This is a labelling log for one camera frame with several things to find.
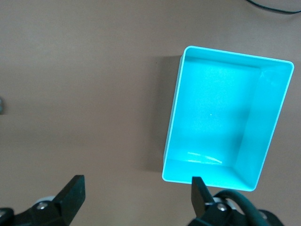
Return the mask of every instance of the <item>black cable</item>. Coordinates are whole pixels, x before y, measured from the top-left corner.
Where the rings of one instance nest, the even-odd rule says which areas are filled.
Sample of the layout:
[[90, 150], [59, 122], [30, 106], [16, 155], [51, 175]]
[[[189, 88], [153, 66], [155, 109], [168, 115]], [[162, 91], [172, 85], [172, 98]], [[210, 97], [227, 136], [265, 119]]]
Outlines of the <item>black cable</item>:
[[268, 223], [263, 219], [257, 208], [242, 194], [234, 190], [223, 190], [215, 195], [222, 199], [231, 199], [244, 212], [248, 222], [252, 226], [268, 226]]
[[301, 13], [301, 10], [299, 11], [286, 11], [286, 10], [282, 10], [282, 9], [277, 9], [277, 8], [270, 8], [270, 7], [267, 7], [267, 6], [263, 6], [263, 5], [260, 5], [252, 0], [246, 0], [248, 2], [250, 2], [251, 4], [259, 7], [259, 8], [262, 8], [262, 9], [266, 9], [266, 10], [269, 10], [269, 11], [273, 11], [273, 12], [277, 12], [277, 13], [284, 13], [284, 14], [296, 14], [296, 13]]

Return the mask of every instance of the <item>cable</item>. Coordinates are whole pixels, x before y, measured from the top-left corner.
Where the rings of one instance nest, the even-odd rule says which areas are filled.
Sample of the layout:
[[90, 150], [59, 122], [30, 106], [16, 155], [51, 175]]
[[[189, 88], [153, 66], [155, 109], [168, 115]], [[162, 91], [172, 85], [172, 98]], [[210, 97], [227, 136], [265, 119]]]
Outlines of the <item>cable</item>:
[[277, 9], [277, 8], [270, 8], [270, 7], [267, 7], [267, 6], [263, 6], [263, 5], [260, 5], [252, 0], [246, 0], [248, 2], [250, 2], [251, 4], [259, 7], [259, 8], [262, 8], [262, 9], [266, 9], [266, 10], [270, 10], [270, 11], [273, 11], [273, 12], [277, 12], [277, 13], [284, 13], [284, 14], [296, 14], [296, 13], [301, 13], [301, 10], [299, 11], [286, 11], [286, 10], [282, 10], [282, 9]]
[[234, 190], [223, 190], [215, 195], [215, 197], [222, 199], [231, 199], [244, 212], [248, 222], [252, 226], [268, 226], [268, 223], [260, 215], [256, 207], [242, 194]]

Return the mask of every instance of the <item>small object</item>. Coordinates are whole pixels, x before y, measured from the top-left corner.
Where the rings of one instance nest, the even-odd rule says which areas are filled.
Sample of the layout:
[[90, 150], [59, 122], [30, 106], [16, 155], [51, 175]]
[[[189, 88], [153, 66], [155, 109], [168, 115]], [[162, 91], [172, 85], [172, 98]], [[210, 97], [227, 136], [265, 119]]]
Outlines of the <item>small object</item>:
[[226, 211], [227, 210], [227, 206], [225, 204], [222, 204], [222, 203], [217, 204], [217, 208], [220, 211]]
[[39, 205], [37, 206], [38, 210], [43, 210], [48, 206], [46, 202], [40, 202]]
[[180, 60], [162, 178], [253, 191], [292, 62], [189, 46]]
[[35, 204], [43, 202], [43, 201], [52, 201], [54, 198], [55, 198], [55, 196], [53, 196], [53, 195], [52, 196], [43, 197], [43, 198], [38, 199], [35, 202]]
[[5, 211], [0, 211], [0, 217], [4, 216]]
[[0, 98], [0, 114], [2, 114], [2, 113], [3, 113], [3, 101]]
[[265, 215], [264, 212], [262, 212], [262, 211], [259, 211], [259, 212], [263, 219], [265, 219], [265, 220], [268, 219], [267, 215]]

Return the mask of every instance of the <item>metal screw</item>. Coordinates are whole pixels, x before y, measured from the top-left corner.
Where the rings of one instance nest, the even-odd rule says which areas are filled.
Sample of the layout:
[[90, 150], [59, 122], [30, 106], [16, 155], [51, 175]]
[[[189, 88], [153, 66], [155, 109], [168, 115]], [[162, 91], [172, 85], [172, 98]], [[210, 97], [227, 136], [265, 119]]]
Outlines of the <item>metal screw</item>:
[[265, 215], [264, 212], [261, 212], [261, 211], [259, 211], [259, 212], [263, 219], [265, 219], [265, 220], [268, 219], [267, 215]]
[[38, 210], [43, 210], [48, 206], [46, 202], [40, 202], [39, 205], [37, 206]]
[[217, 208], [223, 212], [227, 210], [227, 206], [222, 203], [217, 204]]
[[5, 211], [0, 210], [0, 217], [2, 217], [5, 214]]

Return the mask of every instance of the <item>turquoise plastic bin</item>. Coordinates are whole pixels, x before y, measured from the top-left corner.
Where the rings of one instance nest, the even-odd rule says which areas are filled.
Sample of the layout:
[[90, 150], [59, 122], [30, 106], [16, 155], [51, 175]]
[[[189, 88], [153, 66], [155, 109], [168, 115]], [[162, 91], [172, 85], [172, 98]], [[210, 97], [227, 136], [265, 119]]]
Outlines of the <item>turquoise plastic bin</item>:
[[181, 57], [162, 178], [253, 191], [292, 62], [189, 46]]

